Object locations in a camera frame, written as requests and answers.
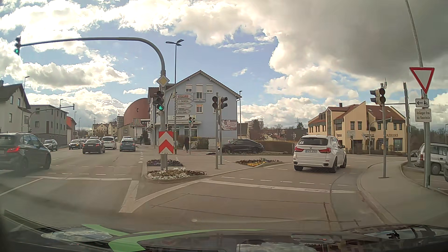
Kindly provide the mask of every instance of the car wheel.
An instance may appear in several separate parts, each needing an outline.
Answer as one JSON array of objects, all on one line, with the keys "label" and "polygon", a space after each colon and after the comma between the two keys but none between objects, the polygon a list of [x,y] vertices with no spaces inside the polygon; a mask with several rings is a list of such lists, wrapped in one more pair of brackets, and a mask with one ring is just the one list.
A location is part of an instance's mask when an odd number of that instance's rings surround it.
[{"label": "car wheel", "polygon": [[330,167],[330,173],[336,173],[336,169],[337,169],[337,157],[335,157],[335,161],[333,162],[333,166]]},{"label": "car wheel", "polygon": [[340,168],[345,168],[345,167],[347,167],[347,156],[344,157],[344,162],[342,163]]},{"label": "car wheel", "polygon": [[50,155],[47,155],[47,157],[45,158],[45,164],[43,165],[43,169],[45,170],[50,169],[51,164],[52,164],[52,158],[50,157]]},{"label": "car wheel", "polygon": [[440,164],[432,163],[431,164],[431,175],[439,175],[441,170]]}]

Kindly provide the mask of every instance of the billboard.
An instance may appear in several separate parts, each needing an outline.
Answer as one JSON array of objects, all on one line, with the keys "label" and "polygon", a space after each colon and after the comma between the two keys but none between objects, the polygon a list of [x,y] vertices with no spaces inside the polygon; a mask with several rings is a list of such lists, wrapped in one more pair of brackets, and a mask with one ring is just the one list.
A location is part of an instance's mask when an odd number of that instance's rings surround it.
[{"label": "billboard", "polygon": [[222,130],[237,130],[237,120],[221,120]]}]

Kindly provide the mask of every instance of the road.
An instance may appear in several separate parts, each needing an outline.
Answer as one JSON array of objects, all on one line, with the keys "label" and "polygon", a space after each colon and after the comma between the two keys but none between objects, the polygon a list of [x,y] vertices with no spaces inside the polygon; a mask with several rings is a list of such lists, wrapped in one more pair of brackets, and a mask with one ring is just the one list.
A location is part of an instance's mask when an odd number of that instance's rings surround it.
[{"label": "road", "polygon": [[[52,152],[49,170],[22,178],[0,175],[0,207],[51,226],[100,224],[136,232],[212,227],[328,231],[382,223],[356,186],[358,176],[382,162],[381,156],[348,155],[347,168],[335,174],[295,171],[291,156],[265,156],[289,163],[154,184],[142,178],[142,165],[154,153],[147,146],[136,152]],[[200,167],[201,159],[212,157],[195,158]],[[224,156],[227,163],[241,159],[253,158]]]}]

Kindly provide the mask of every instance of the black car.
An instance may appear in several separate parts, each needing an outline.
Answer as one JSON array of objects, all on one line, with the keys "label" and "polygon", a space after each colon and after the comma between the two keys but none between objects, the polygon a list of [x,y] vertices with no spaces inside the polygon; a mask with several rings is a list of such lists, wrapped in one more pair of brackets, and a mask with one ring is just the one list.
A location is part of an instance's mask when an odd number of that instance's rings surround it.
[{"label": "black car", "polygon": [[98,154],[106,152],[104,143],[98,139],[89,139],[82,145],[82,153],[97,152]]},{"label": "black car", "polygon": [[0,169],[26,174],[32,168],[49,169],[50,151],[33,134],[0,133]]},{"label": "black car", "polygon": [[54,139],[45,140],[43,145],[47,147],[50,151],[57,151],[57,142]]},{"label": "black car", "polygon": [[71,149],[82,149],[82,143],[79,139],[74,139],[69,143],[69,150]]},{"label": "black car", "polygon": [[250,152],[259,153],[264,150],[261,143],[257,143],[250,139],[235,139],[230,143],[225,143],[222,146],[224,153],[232,152]]}]

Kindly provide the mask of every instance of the yellow building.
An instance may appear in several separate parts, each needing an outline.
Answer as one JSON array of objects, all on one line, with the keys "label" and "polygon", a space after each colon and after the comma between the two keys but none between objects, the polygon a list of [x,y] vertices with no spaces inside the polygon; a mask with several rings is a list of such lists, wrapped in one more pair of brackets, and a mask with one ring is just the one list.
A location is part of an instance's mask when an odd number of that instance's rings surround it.
[{"label": "yellow building", "polygon": [[[352,104],[328,107],[308,122],[309,135],[333,135],[353,153],[383,149],[383,112],[379,105]],[[386,137],[389,151],[406,152],[406,118],[394,107],[386,106]]]}]

